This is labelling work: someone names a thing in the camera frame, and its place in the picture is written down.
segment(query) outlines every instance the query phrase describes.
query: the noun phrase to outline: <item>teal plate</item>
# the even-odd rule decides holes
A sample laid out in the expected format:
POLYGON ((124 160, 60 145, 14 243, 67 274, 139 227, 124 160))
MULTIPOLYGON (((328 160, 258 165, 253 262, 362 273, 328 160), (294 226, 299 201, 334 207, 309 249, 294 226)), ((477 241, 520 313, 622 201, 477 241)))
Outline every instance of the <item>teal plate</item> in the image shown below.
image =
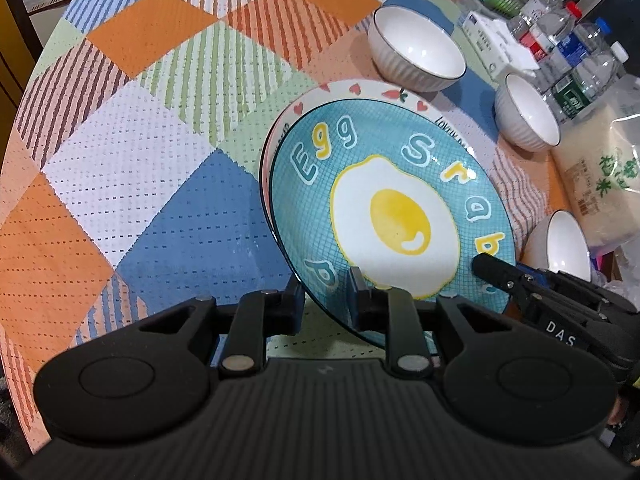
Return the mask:
MULTIPOLYGON (((470 270, 479 252, 515 264, 500 197, 456 139, 411 110, 345 99, 302 116, 274 156, 269 200, 292 270, 350 330, 350 266, 370 285, 417 299, 461 294, 498 313, 506 307, 508 295, 470 270)), ((359 335, 384 345, 380 333, 359 335)))

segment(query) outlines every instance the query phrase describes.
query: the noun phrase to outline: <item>ridged black surface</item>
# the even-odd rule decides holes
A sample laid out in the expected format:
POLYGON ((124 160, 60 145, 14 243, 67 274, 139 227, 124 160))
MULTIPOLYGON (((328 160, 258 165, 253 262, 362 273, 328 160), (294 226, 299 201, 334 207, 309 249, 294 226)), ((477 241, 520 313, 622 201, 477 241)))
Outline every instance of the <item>ridged black surface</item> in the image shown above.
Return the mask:
POLYGON ((33 480, 617 480, 632 472, 594 438, 552 448, 488 439, 447 413, 427 383, 396 380, 379 360, 278 359, 259 376, 223 381, 170 434, 114 449, 55 440, 20 470, 33 480))

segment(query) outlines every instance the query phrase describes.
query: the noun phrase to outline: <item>table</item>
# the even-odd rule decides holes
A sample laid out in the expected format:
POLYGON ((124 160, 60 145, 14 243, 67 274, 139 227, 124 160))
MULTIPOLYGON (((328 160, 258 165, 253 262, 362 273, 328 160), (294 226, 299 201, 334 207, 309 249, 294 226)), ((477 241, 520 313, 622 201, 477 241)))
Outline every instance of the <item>table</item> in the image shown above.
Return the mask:
MULTIPOLYGON (((32 449, 48 435, 31 385, 54 355, 199 294, 285 285, 256 181, 262 142, 302 92, 379 78, 366 30, 381 4, 429 16, 464 51, 470 70, 433 104, 494 181, 518 249, 566 206, 550 156, 498 136, 495 84, 454 0, 73 0, 0 173, 0 354, 32 449)), ((382 353, 313 304, 268 352, 382 353)))

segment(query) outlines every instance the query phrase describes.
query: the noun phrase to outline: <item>plate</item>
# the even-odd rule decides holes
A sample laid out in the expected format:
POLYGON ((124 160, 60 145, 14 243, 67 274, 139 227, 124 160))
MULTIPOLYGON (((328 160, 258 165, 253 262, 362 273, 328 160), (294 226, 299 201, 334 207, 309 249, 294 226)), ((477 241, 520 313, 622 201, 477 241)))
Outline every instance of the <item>plate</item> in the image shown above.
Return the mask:
MULTIPOLYGON (((504 310, 508 295, 473 276, 470 264, 479 252, 515 263, 507 213, 463 142, 425 115, 361 98, 319 105, 281 138, 269 185, 274 235, 289 265, 347 327, 350 266, 370 285, 399 286, 417 299, 461 294, 504 310)), ((382 334, 361 335, 384 344, 382 334)))
POLYGON ((343 79, 317 86, 302 94, 285 108, 271 125, 260 156, 260 195, 267 222, 273 231, 269 194, 269 177, 273 157, 280 142, 290 127, 303 116, 316 108, 340 99, 368 99, 395 103, 398 106, 413 110, 432 121, 439 128, 453 136, 469 153, 473 149, 462 134, 447 121, 444 115, 424 98, 399 86, 371 79, 343 79))

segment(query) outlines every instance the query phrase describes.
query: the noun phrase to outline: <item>green bottle label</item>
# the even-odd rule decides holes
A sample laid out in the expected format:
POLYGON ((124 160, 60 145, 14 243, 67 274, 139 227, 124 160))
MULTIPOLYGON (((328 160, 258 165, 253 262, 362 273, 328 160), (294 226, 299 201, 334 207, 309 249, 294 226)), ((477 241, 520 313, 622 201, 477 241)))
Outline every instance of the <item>green bottle label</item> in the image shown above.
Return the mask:
POLYGON ((552 92, 562 111, 571 119, 573 119, 580 110, 591 104, 591 101, 584 94, 580 84, 573 78, 572 74, 558 81, 552 92))

